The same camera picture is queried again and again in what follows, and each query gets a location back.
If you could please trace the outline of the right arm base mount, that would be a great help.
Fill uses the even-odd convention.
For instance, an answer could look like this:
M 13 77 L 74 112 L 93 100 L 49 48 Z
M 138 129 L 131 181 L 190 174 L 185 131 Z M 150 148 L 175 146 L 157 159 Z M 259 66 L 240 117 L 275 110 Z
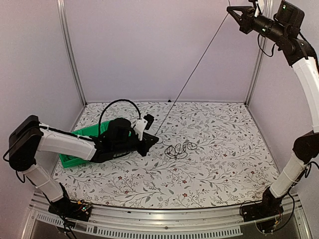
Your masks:
M 241 205 L 239 213 L 243 217 L 244 222 L 250 222 L 255 220 L 261 220 L 272 216 L 279 216 L 279 219 L 269 219 L 256 223 L 257 229 L 264 234 L 273 233 L 277 227 L 282 213 L 284 212 L 282 207 L 282 200 L 284 196 L 276 198 L 267 188 L 262 195 L 262 201 L 259 203 L 253 203 L 251 205 Z

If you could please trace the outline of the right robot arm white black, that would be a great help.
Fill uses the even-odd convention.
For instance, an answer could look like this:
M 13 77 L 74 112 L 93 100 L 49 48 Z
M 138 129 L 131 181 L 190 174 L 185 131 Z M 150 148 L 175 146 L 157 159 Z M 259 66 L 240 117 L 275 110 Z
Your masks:
M 266 190 L 273 198 L 285 196 L 297 183 L 312 159 L 319 154 L 319 59 L 315 49 L 301 33 L 305 13 L 294 4 L 283 0 L 273 18 L 262 13 L 262 4 L 229 6 L 226 11 L 239 25 L 239 30 L 259 34 L 278 47 L 293 70 L 309 107 L 311 131 L 295 139 L 291 158 L 282 173 Z

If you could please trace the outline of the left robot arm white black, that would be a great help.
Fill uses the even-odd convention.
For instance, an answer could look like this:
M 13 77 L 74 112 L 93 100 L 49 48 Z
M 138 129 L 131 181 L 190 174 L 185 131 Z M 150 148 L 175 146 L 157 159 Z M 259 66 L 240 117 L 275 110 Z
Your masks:
M 57 211 L 70 216 L 74 212 L 73 203 L 69 202 L 63 186 L 37 165 L 36 153 L 55 152 L 93 163 L 103 163 L 134 151 L 145 157 L 159 141 L 158 137 L 147 133 L 153 122 L 150 114 L 144 117 L 138 114 L 135 123 L 124 118 L 107 122 L 99 118 L 94 135 L 80 135 L 52 128 L 41 123 L 38 116 L 30 115 L 9 136 L 9 148 L 3 159 L 55 203 Z

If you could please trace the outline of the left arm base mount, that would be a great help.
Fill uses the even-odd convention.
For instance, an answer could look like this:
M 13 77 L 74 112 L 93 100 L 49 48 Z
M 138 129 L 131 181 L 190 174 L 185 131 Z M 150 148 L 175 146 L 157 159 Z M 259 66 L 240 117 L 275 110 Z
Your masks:
M 59 184 L 62 188 L 63 197 L 56 202 L 50 202 L 48 211 L 63 218 L 71 218 L 85 222 L 89 221 L 92 211 L 92 204 L 85 202 L 84 200 L 70 200 L 64 186 L 61 183 Z

